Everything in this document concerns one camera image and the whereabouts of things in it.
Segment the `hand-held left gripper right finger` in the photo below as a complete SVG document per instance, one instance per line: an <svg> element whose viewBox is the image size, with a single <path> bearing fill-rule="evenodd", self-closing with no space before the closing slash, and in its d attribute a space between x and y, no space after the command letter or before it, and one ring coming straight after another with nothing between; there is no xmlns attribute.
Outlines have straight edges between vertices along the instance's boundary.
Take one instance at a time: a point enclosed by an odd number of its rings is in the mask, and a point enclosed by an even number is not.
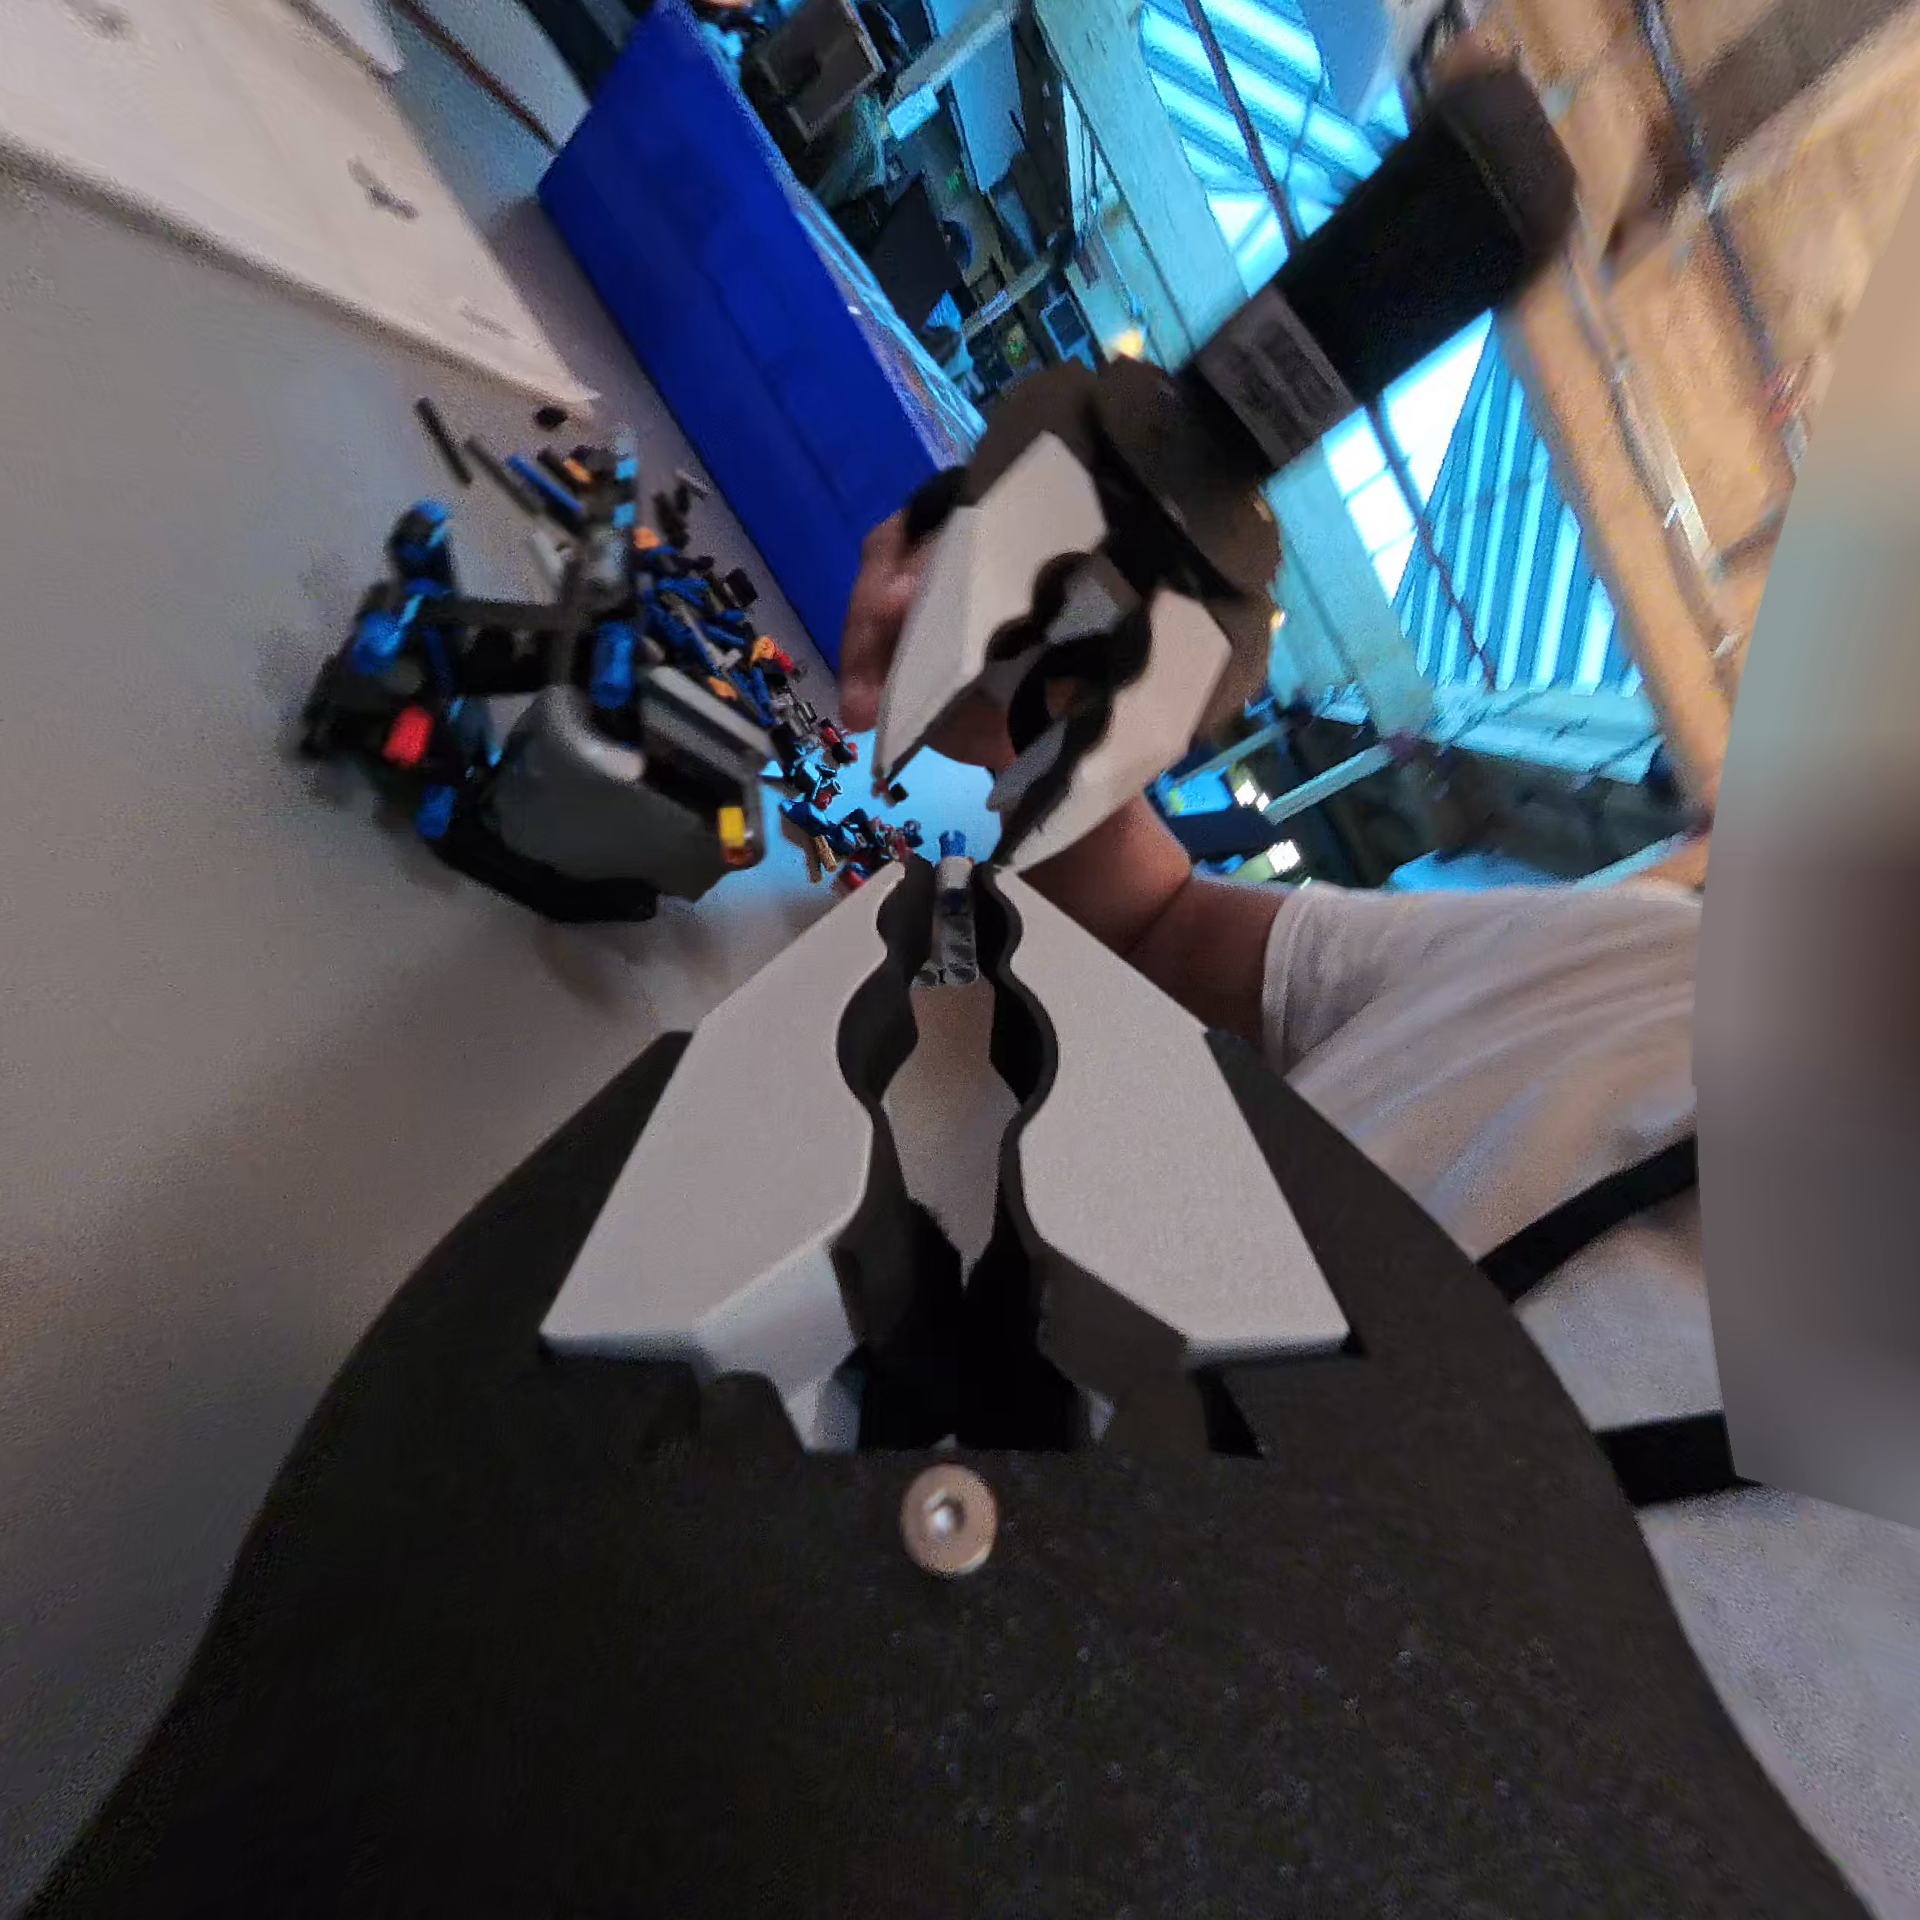
<svg viewBox="0 0 1920 1920"><path fill-rule="evenodd" d="M1208 1028L1022 877L974 875L1001 1198L1063 1374L1194 1374L1348 1341Z"/></svg>

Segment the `pile of loose lego pieces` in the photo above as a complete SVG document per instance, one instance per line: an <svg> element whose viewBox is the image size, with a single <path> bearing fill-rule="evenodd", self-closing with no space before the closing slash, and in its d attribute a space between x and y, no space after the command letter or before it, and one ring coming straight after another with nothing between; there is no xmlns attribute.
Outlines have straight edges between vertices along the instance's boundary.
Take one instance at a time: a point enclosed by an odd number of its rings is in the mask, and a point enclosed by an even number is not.
<svg viewBox="0 0 1920 1920"><path fill-rule="evenodd" d="M524 516L541 565L558 589L565 550L590 520L610 519L633 531L638 565L650 578L650 622L685 648L691 675L741 707L770 738L762 771L767 830L776 829L810 860L814 880L850 894L882 866L929 851L926 830L905 814L905 784L881 786L881 811L835 812L844 776L858 763L850 732L807 693L807 665L757 619L757 581L743 569L722 570L694 550L692 509L708 484L677 471L670 488L642 499L636 444L610 444L501 455L476 434L457 437L434 400L421 397L414 415L444 466L461 484L485 476Z"/></svg>

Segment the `white t-shirt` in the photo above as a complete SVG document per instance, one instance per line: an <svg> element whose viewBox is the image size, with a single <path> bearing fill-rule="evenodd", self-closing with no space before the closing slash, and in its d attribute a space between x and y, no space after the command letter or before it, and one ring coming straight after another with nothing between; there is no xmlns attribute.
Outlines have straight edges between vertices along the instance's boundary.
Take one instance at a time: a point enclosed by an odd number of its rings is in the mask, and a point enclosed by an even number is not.
<svg viewBox="0 0 1920 1920"><path fill-rule="evenodd" d="M1264 953L1268 1059L1468 1261L1697 1138L1702 901L1668 882L1315 882ZM1518 1301L1593 1428L1721 1414L1698 1188L1612 1219Z"/></svg>

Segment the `person's right forearm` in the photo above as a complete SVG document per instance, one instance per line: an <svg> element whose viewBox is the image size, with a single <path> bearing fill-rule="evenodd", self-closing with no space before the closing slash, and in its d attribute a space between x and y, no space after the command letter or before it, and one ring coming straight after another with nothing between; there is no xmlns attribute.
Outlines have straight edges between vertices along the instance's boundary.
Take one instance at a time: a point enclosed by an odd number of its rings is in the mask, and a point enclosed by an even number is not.
<svg viewBox="0 0 1920 1920"><path fill-rule="evenodd" d="M1147 797L1020 879L1202 1026L1263 1044L1290 889L1199 875Z"/></svg>

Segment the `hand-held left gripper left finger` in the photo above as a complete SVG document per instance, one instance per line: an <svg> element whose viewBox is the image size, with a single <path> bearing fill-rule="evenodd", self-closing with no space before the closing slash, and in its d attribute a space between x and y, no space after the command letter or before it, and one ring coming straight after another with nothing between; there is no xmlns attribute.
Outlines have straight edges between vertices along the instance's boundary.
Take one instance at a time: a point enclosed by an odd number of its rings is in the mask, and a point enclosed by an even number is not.
<svg viewBox="0 0 1920 1920"><path fill-rule="evenodd" d="M935 905L929 860L881 869L685 1037L544 1315L551 1354L757 1379L807 1451L852 1452L956 1292L884 1109Z"/></svg>

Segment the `wooden shelving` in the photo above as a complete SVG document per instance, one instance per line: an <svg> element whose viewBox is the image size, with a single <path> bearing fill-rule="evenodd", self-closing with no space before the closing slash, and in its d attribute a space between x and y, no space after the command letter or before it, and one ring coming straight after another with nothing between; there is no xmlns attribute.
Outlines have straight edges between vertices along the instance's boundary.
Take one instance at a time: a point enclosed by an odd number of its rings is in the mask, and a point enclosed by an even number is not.
<svg viewBox="0 0 1920 1920"><path fill-rule="evenodd" d="M1915 2L1489 2L1580 224L1501 325L1691 803L1732 719L1843 338L1918 168Z"/></svg>

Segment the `large window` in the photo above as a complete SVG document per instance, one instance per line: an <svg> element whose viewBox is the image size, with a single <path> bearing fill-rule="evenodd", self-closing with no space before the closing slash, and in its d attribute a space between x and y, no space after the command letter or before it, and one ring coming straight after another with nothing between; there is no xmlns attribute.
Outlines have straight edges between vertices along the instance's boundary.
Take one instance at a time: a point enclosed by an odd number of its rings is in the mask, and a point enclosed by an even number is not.
<svg viewBox="0 0 1920 1920"><path fill-rule="evenodd" d="M1316 233L1406 139L1419 90L1388 80L1350 112L1304 4L1202 15L1295 228ZM1036 25L1071 99L1074 217L1115 258L1125 317L1099 320L1102 350L1179 368L1231 293L1285 265L1283 219L1188 4L1036 4ZM1332 561L1352 575L1362 554L1376 577L1362 608L1397 614L1394 665L1468 717L1516 709L1542 732L1564 714L1578 767L1605 755L1617 719L1646 756L1658 728L1640 670L1496 320L1433 348L1380 415L1328 434L1311 499L1338 503Z"/></svg>

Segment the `white panel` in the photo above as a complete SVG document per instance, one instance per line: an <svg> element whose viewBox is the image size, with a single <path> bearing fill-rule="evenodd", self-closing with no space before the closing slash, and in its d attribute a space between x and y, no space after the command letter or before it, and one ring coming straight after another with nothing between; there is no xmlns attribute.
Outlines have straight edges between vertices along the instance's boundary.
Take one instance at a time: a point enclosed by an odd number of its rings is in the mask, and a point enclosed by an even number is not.
<svg viewBox="0 0 1920 1920"><path fill-rule="evenodd" d="M398 71L379 4L6 2L5 168L588 417Z"/></svg>

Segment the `blue mat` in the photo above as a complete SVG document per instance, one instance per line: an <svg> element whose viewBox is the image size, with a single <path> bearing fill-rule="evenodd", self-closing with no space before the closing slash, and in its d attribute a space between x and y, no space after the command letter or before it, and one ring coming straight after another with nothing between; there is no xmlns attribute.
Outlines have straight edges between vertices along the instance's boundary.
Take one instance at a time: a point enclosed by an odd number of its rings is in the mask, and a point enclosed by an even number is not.
<svg viewBox="0 0 1920 1920"><path fill-rule="evenodd" d="M686 4L652 4L538 201L831 669L869 532L978 409L780 156Z"/></svg>

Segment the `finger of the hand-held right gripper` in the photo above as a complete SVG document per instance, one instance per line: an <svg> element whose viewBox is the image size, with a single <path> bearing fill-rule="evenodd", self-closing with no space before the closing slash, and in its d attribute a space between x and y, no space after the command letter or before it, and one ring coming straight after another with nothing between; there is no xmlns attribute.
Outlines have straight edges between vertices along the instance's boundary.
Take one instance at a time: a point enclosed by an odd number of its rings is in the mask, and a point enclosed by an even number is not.
<svg viewBox="0 0 1920 1920"><path fill-rule="evenodd" d="M1119 577L1099 554L1107 532L1090 469L1055 433L953 510L886 670L877 784L900 781L966 698L1008 704L1043 669L1111 698Z"/></svg>
<svg viewBox="0 0 1920 1920"><path fill-rule="evenodd" d="M1011 707L1019 753L989 797L1001 825L989 863L1043 866L1143 798L1188 753L1233 652L1214 614L1172 589L1049 641Z"/></svg>

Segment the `person's right hand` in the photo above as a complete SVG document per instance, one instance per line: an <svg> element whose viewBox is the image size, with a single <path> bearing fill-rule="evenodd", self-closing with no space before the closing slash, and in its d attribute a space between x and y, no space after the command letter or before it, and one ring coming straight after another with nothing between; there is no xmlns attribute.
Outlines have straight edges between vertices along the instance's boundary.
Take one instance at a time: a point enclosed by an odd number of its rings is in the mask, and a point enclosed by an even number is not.
<svg viewBox="0 0 1920 1920"><path fill-rule="evenodd" d="M909 509L878 523L863 543L839 652L843 732L877 730L903 627L918 605L931 557L932 545L913 538ZM924 748L976 767L990 781L996 781L1017 756L1004 710L983 693L968 693L955 700L940 725L924 738Z"/></svg>

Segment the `small grey lego pin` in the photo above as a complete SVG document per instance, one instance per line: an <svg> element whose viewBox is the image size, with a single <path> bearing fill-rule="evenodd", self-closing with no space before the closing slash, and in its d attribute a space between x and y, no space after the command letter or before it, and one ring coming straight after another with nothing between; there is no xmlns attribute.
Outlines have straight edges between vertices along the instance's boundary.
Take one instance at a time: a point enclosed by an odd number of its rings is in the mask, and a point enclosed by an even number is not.
<svg viewBox="0 0 1920 1920"><path fill-rule="evenodd" d="M964 830L944 830L932 863L929 948L918 972L920 988L966 991L980 977L974 866Z"/></svg>

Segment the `large grey black lego model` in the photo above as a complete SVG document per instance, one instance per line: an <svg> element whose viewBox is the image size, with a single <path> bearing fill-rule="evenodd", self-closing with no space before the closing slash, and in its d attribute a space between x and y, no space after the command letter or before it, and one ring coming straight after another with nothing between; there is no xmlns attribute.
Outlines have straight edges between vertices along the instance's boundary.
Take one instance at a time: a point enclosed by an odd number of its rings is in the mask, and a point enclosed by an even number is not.
<svg viewBox="0 0 1920 1920"><path fill-rule="evenodd" d="M642 925L762 865L770 737L660 636L628 527L588 520L532 603L463 589L434 499L385 558L301 709L304 763L552 925Z"/></svg>

